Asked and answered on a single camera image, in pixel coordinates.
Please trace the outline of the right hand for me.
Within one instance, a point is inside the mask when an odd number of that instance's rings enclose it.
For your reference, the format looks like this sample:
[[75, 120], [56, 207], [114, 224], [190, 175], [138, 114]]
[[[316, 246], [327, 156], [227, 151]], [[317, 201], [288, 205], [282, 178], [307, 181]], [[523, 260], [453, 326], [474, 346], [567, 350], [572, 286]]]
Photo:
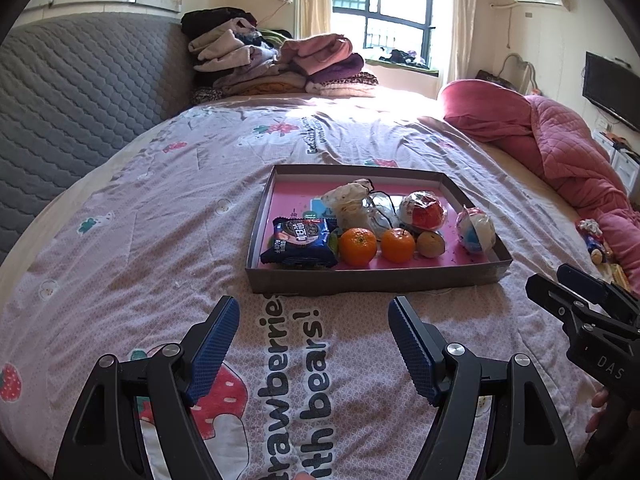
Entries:
[[586, 433], [592, 434], [595, 432], [601, 422], [601, 419], [606, 413], [606, 407], [608, 406], [608, 389], [601, 388], [591, 399], [591, 407], [594, 409], [594, 413], [586, 425]]

